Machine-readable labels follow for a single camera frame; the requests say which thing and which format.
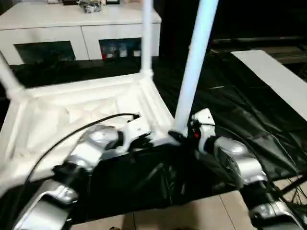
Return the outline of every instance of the cable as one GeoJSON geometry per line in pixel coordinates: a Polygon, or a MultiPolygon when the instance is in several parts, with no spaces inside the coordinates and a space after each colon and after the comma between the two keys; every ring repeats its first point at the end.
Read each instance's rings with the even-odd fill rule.
{"type": "Polygon", "coordinates": [[[234,135],[236,138],[240,139],[240,141],[242,141],[243,144],[245,144],[247,146],[247,148],[254,154],[254,156],[257,158],[257,160],[259,161],[260,165],[262,166],[262,169],[264,171],[264,173],[266,174],[267,178],[268,178],[268,181],[271,185],[271,187],[273,188],[272,189],[272,192],[274,193],[277,193],[278,197],[288,206],[288,208],[293,212],[295,213],[296,217],[298,218],[298,221],[300,222],[300,224],[305,227],[305,222],[304,220],[295,212],[295,210],[291,207],[291,205],[289,204],[289,202],[283,197],[282,195],[282,192],[281,190],[274,184],[273,182],[273,179],[271,178],[271,176],[268,174],[268,170],[266,169],[266,167],[264,166],[264,164],[261,162],[261,160],[259,159],[259,157],[257,156],[256,154],[256,151],[255,149],[243,138],[241,137],[239,134],[235,133],[234,131],[226,128],[226,127],[223,127],[223,126],[219,126],[219,125],[214,125],[214,124],[209,124],[209,123],[200,123],[201,125],[206,125],[206,126],[213,126],[213,127],[216,127],[216,128],[220,128],[232,135],[234,135]]]}
{"type": "Polygon", "coordinates": [[[65,141],[66,139],[70,138],[71,136],[73,136],[74,134],[86,129],[86,128],[89,128],[93,125],[96,125],[100,122],[103,122],[103,121],[106,121],[106,120],[109,120],[109,119],[112,119],[114,117],[118,117],[118,116],[133,116],[133,119],[136,119],[138,117],[140,117],[140,115],[138,114],[130,114],[130,113],[122,113],[122,114],[115,114],[115,115],[111,115],[111,116],[107,116],[107,117],[104,117],[104,118],[101,118],[99,120],[96,120],[96,121],[93,121],[71,133],[69,133],[67,136],[63,137],[61,140],[59,140],[58,142],[56,142],[51,148],[49,148],[39,159],[38,161],[35,163],[35,165],[33,166],[32,170],[30,171],[30,173],[28,174],[26,180],[24,181],[24,184],[23,186],[20,188],[20,191],[17,195],[17,198],[15,199],[15,202],[13,203],[12,205],[12,211],[11,211],[11,214],[10,214],[10,217],[9,217],[9,221],[8,221],[8,225],[7,225],[7,230],[11,230],[13,228],[13,225],[14,225],[14,217],[15,217],[15,214],[17,213],[17,209],[18,209],[18,205],[19,205],[19,202],[25,192],[25,188],[27,187],[27,185],[30,183],[30,179],[35,171],[35,169],[38,167],[38,165],[40,164],[40,162],[57,146],[59,145],[60,143],[62,143],[63,141],[65,141]]]}

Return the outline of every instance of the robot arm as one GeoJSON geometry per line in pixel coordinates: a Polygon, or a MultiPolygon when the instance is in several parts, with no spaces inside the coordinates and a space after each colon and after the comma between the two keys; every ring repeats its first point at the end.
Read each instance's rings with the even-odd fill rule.
{"type": "Polygon", "coordinates": [[[303,229],[287,204],[272,192],[261,164],[246,146],[236,140],[217,137],[214,126],[202,125],[198,118],[194,117],[191,122],[198,145],[196,157],[203,163],[208,157],[214,158],[219,169],[211,169],[240,191],[253,226],[264,230],[303,229]]]}
{"type": "Polygon", "coordinates": [[[45,181],[21,211],[14,230],[61,230],[78,198],[86,192],[89,175],[100,161],[126,154],[130,143],[149,135],[142,118],[128,122],[122,129],[96,125],[78,140],[54,176],[45,181]]]}

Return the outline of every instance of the black plastic sheet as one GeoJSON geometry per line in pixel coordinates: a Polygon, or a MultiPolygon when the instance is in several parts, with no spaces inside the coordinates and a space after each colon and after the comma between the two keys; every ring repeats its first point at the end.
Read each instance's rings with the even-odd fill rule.
{"type": "MultiPolygon", "coordinates": [[[[153,80],[173,115],[184,67],[184,63],[168,60],[153,62],[153,80]]],[[[53,67],[23,65],[14,69],[24,85],[33,87],[136,73],[139,68],[139,59],[121,59],[56,63],[53,67]]],[[[231,54],[207,56],[192,113],[206,107],[216,124],[248,141],[274,180],[305,173],[307,122],[231,54]]],[[[216,133],[234,138],[218,128],[216,133]]],[[[20,207],[35,188],[34,184],[20,207]]],[[[102,162],[73,217],[76,222],[84,222],[141,209],[164,208],[232,189],[198,162],[189,147],[165,145],[102,162]]],[[[10,190],[0,200],[2,210],[8,208],[4,207],[4,200],[13,200],[16,191],[10,190]]],[[[8,213],[2,212],[0,219],[5,219],[8,213]]]]}

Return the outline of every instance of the white pole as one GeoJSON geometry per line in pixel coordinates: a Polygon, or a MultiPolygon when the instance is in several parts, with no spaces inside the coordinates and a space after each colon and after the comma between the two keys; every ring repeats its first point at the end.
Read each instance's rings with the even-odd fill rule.
{"type": "Polygon", "coordinates": [[[0,82],[6,92],[22,88],[2,54],[0,54],[0,82]]]}
{"type": "Polygon", "coordinates": [[[186,135],[187,122],[205,58],[218,0],[200,0],[173,130],[186,135]]]}
{"type": "Polygon", "coordinates": [[[153,0],[143,0],[142,10],[142,67],[141,74],[152,77],[152,10],[153,0]]]}

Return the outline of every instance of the floor tile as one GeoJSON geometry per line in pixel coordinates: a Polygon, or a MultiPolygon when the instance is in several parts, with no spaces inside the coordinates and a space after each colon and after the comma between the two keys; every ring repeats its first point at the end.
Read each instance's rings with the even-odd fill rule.
{"type": "Polygon", "coordinates": [[[248,208],[238,191],[222,194],[221,199],[236,230],[256,229],[250,223],[248,208]]]}
{"type": "MultiPolygon", "coordinates": [[[[297,178],[291,178],[290,180],[292,182],[294,182],[295,180],[297,180],[297,178]]],[[[274,183],[280,189],[283,189],[291,183],[290,180],[288,180],[288,179],[287,180],[280,180],[280,181],[276,181],[274,183]]],[[[302,202],[302,204],[307,204],[307,197],[305,197],[302,193],[302,191],[303,191],[307,195],[307,182],[301,184],[300,189],[297,191],[297,194],[295,195],[295,198],[294,198],[293,201],[294,201],[294,203],[298,203],[298,204],[300,202],[302,202]]],[[[295,194],[295,189],[293,189],[290,192],[288,192],[287,194],[285,194],[284,197],[285,197],[286,200],[291,201],[294,194],[295,194]]]]}
{"type": "Polygon", "coordinates": [[[134,213],[137,230],[234,230],[219,196],[134,213]]]}
{"type": "Polygon", "coordinates": [[[72,230],[109,230],[111,227],[121,230],[134,230],[133,214],[118,215],[104,219],[98,219],[83,224],[74,225],[72,230]]]}

